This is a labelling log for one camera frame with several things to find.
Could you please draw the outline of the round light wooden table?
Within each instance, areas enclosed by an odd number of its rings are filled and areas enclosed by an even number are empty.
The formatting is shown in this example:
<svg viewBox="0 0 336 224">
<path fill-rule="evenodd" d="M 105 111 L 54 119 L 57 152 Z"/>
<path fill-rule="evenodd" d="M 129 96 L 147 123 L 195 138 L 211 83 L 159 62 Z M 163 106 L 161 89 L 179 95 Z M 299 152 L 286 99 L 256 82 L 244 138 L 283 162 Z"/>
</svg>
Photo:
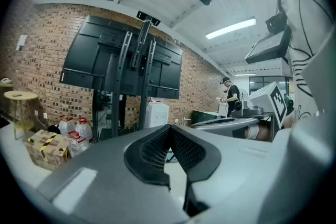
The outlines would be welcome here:
<svg viewBox="0 0 336 224">
<path fill-rule="evenodd" d="M 23 141 L 27 141 L 27 131 L 34 128 L 33 119 L 25 119 L 24 116 L 24 103 L 27 104 L 27 110 L 30 112 L 29 101 L 36 100 L 38 95 L 26 91 L 7 91 L 4 93 L 4 97 L 9 99 L 13 104 L 13 128 L 14 139 L 18 140 L 17 132 L 23 134 Z"/>
</svg>

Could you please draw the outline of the black television floor stand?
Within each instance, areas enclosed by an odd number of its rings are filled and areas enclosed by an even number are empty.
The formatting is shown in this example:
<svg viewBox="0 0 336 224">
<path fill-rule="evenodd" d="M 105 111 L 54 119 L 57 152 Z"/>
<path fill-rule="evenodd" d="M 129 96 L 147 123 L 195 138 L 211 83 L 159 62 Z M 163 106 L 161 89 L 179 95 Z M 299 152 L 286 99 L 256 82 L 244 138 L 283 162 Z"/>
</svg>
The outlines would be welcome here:
<svg viewBox="0 0 336 224">
<path fill-rule="evenodd" d="M 138 12 L 140 29 L 110 21 L 98 41 L 97 63 L 106 64 L 101 86 L 93 93 L 95 142 L 126 133 L 126 102 L 139 97 L 135 119 L 145 125 L 149 98 L 178 99 L 180 93 L 182 49 L 149 33 L 159 20 Z"/>
</svg>

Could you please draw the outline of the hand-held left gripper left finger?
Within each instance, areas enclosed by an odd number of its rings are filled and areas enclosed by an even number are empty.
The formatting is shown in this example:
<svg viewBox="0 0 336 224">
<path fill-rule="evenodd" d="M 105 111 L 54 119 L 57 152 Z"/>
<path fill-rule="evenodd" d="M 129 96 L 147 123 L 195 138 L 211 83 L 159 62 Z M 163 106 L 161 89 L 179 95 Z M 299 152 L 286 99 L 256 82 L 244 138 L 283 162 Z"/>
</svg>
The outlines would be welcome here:
<svg viewBox="0 0 336 224">
<path fill-rule="evenodd" d="M 126 166 L 135 141 L 166 130 L 154 127 L 99 142 L 52 172 L 37 188 L 66 223 L 183 224 L 189 216 L 167 186 L 147 184 Z"/>
</svg>

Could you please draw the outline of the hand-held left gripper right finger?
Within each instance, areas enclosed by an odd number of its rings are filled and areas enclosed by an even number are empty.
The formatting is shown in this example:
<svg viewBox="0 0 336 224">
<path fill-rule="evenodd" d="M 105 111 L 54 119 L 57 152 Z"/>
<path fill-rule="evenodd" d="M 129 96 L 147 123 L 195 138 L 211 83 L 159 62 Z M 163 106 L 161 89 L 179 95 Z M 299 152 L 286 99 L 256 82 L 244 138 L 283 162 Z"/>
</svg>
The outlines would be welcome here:
<svg viewBox="0 0 336 224">
<path fill-rule="evenodd" d="M 187 175 L 182 220 L 174 224 L 276 224 L 282 138 L 260 142 L 171 127 Z"/>
</svg>

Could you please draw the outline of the glass partition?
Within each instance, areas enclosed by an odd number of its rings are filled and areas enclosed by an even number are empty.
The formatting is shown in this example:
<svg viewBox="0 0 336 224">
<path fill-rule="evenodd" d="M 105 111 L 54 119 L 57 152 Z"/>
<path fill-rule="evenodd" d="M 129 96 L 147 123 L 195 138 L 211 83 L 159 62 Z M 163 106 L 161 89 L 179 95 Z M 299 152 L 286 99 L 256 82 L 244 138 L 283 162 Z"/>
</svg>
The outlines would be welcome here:
<svg viewBox="0 0 336 224">
<path fill-rule="evenodd" d="M 249 78 L 249 94 L 276 82 L 282 95 L 289 94 L 289 79 L 281 76 L 258 76 Z"/>
</svg>

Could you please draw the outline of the white wall sign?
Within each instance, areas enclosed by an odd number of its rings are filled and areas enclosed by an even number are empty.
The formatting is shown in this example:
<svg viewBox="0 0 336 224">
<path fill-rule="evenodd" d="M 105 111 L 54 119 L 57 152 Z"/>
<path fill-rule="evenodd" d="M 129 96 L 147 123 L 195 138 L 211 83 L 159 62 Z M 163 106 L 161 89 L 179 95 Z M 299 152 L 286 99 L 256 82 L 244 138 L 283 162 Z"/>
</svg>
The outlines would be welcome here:
<svg viewBox="0 0 336 224">
<path fill-rule="evenodd" d="M 22 48 L 25 45 L 26 38 L 27 38 L 27 35 L 20 35 L 19 40 L 18 40 L 17 45 L 16 45 L 16 51 L 21 51 L 22 50 Z"/>
</svg>

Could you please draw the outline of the person's white printed shirt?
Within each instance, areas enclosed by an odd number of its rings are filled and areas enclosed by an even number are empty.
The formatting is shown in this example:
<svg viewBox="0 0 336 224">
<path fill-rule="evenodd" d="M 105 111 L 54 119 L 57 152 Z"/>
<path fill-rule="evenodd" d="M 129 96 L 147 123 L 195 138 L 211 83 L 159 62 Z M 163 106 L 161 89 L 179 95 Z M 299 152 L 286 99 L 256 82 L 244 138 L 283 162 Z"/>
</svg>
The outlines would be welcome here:
<svg viewBox="0 0 336 224">
<path fill-rule="evenodd" d="M 292 31 L 288 56 L 295 86 L 291 116 L 296 124 L 318 110 L 302 72 L 313 60 L 336 20 L 328 0 L 281 0 L 281 7 Z"/>
</svg>

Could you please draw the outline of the clear water bottle red cap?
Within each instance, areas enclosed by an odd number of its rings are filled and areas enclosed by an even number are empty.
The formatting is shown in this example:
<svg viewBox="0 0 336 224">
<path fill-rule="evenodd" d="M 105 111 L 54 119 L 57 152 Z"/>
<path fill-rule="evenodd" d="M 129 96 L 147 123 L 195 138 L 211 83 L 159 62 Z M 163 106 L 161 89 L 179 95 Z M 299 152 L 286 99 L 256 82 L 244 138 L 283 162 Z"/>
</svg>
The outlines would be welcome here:
<svg viewBox="0 0 336 224">
<path fill-rule="evenodd" d="M 61 135 L 68 136 L 69 132 L 75 130 L 76 125 L 72 117 L 61 115 L 58 128 L 60 130 Z"/>
<path fill-rule="evenodd" d="M 90 146 L 90 144 L 86 140 L 86 138 L 80 136 L 77 131 L 69 132 L 69 138 L 70 138 L 70 140 L 69 140 L 68 149 L 69 149 L 69 152 L 70 152 L 70 156 L 72 158 L 74 158 L 75 156 L 84 152 Z"/>
<path fill-rule="evenodd" d="M 84 137 L 88 141 L 89 145 L 92 145 L 92 129 L 91 126 L 88 124 L 86 118 L 79 118 L 78 123 L 76 124 L 75 131 L 77 131 L 81 137 Z"/>
</svg>

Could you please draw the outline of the white plastic container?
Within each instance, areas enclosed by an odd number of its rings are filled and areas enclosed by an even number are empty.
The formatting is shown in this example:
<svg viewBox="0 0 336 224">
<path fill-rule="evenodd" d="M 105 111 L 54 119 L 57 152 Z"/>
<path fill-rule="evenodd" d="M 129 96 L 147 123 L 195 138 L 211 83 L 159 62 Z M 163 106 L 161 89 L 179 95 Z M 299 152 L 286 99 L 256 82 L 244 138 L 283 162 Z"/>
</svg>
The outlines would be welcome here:
<svg viewBox="0 0 336 224">
<path fill-rule="evenodd" d="M 150 102 L 146 107 L 144 128 L 168 124 L 169 106 L 161 101 Z"/>
</svg>

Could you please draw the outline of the black chest-mounted device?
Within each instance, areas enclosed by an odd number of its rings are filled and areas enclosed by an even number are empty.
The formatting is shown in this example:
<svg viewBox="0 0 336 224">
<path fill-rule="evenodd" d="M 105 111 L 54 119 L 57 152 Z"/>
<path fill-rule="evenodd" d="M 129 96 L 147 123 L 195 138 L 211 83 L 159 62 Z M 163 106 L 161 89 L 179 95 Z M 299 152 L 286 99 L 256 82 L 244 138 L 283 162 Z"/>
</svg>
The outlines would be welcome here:
<svg viewBox="0 0 336 224">
<path fill-rule="evenodd" d="M 288 63 L 286 57 L 292 31 L 287 24 L 287 16 L 279 13 L 265 21 L 269 34 L 258 40 L 251 51 L 246 55 L 245 61 L 248 64 L 283 59 Z"/>
</svg>

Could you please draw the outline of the black flat-screen television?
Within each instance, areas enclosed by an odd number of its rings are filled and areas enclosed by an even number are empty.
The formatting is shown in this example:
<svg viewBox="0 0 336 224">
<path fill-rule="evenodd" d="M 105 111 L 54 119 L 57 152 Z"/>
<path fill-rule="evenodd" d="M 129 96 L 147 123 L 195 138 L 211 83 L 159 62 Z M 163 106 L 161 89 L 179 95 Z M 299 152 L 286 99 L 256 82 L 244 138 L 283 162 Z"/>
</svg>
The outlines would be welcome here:
<svg viewBox="0 0 336 224">
<path fill-rule="evenodd" d="M 120 94 L 178 99 L 183 50 L 149 31 L 87 16 L 65 59 L 60 83 Z"/>
</svg>

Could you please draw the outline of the green box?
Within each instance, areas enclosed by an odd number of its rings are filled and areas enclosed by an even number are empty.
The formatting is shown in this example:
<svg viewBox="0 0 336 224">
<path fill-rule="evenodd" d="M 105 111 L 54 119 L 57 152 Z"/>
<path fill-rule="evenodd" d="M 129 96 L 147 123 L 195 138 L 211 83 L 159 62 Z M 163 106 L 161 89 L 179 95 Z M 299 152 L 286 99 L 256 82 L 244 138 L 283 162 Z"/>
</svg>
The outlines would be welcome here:
<svg viewBox="0 0 336 224">
<path fill-rule="evenodd" d="M 221 115 L 216 112 L 202 112 L 196 110 L 193 110 L 192 112 L 192 124 L 220 118 Z"/>
</svg>

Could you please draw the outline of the cardboard box with hazard tape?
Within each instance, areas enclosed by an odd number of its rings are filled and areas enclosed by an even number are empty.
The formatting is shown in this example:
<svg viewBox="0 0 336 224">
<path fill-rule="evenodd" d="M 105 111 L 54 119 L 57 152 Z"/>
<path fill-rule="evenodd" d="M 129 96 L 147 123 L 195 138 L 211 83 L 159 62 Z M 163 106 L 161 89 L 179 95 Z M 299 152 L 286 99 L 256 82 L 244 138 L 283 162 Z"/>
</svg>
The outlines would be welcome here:
<svg viewBox="0 0 336 224">
<path fill-rule="evenodd" d="M 66 136 L 39 130 L 24 142 L 34 165 L 54 171 L 71 159 Z"/>
</svg>

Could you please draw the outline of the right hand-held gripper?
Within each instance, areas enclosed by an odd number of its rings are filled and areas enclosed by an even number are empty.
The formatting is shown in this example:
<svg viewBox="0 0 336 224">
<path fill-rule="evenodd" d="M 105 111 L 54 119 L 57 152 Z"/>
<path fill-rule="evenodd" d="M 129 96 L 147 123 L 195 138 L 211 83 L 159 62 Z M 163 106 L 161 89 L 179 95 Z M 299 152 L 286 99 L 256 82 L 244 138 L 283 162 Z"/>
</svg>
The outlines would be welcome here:
<svg viewBox="0 0 336 224">
<path fill-rule="evenodd" d="M 252 93 L 246 99 L 235 103 L 234 117 L 208 120 L 191 125 L 199 130 L 237 130 L 259 123 L 257 117 L 272 113 L 279 127 L 282 127 L 287 107 L 277 82 L 273 82 Z"/>
</svg>

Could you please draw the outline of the person's right hand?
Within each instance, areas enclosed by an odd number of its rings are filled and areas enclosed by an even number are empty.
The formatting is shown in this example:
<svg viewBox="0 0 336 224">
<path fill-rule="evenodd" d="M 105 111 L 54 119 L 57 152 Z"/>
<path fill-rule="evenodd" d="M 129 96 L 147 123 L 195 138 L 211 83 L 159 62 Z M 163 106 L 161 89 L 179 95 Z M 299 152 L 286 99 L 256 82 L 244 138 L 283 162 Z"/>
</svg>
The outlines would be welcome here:
<svg viewBox="0 0 336 224">
<path fill-rule="evenodd" d="M 263 122 L 244 128 L 244 139 L 248 140 L 269 141 L 270 134 L 270 126 Z"/>
</svg>

